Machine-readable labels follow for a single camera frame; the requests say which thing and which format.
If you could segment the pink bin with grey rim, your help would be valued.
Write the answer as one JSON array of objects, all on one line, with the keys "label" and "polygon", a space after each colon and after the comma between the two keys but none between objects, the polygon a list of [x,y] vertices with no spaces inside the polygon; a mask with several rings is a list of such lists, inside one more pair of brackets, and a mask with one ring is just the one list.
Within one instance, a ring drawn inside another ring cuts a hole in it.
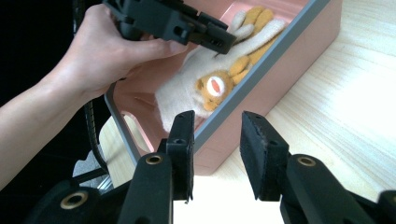
[{"label": "pink bin with grey rim", "polygon": [[[185,0],[185,3],[229,23],[233,15],[262,5],[289,25],[253,66],[225,102],[208,118],[195,121],[194,170],[213,174],[233,153],[240,141],[241,115],[252,111],[266,115],[300,76],[334,41],[340,31],[343,0]],[[132,119],[143,135],[143,145],[154,151],[167,136],[154,92],[181,66],[181,55],[143,65],[143,70],[114,84],[106,104],[133,162],[147,153],[133,139],[125,120]]]}]

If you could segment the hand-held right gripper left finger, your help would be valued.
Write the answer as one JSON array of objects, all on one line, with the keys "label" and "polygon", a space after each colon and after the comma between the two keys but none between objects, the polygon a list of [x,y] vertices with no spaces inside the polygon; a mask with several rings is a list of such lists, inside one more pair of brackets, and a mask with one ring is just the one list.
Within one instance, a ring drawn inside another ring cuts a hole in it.
[{"label": "hand-held right gripper left finger", "polygon": [[193,110],[176,115],[166,140],[166,154],[173,168],[174,200],[192,199],[194,116]]}]

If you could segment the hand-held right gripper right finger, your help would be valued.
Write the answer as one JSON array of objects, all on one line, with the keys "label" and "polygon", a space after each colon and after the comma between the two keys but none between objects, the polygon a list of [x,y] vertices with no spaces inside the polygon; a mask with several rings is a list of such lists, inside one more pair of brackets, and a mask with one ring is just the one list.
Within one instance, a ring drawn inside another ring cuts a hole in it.
[{"label": "hand-held right gripper right finger", "polygon": [[249,111],[242,113],[240,155],[254,198],[278,201],[279,174],[287,165],[289,145],[265,117]]}]

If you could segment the beige glove with animal figure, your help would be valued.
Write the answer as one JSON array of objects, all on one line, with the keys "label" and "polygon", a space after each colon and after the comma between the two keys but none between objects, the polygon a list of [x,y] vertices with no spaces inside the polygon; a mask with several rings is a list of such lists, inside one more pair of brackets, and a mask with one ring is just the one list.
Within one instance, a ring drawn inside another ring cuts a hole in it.
[{"label": "beige glove with animal figure", "polygon": [[228,53],[204,47],[189,52],[176,74],[155,92],[163,128],[169,131],[174,116],[183,111],[210,117],[260,59],[261,48],[272,43],[286,26],[285,21],[272,19],[254,34],[252,24],[236,17],[229,28],[236,43]]}]

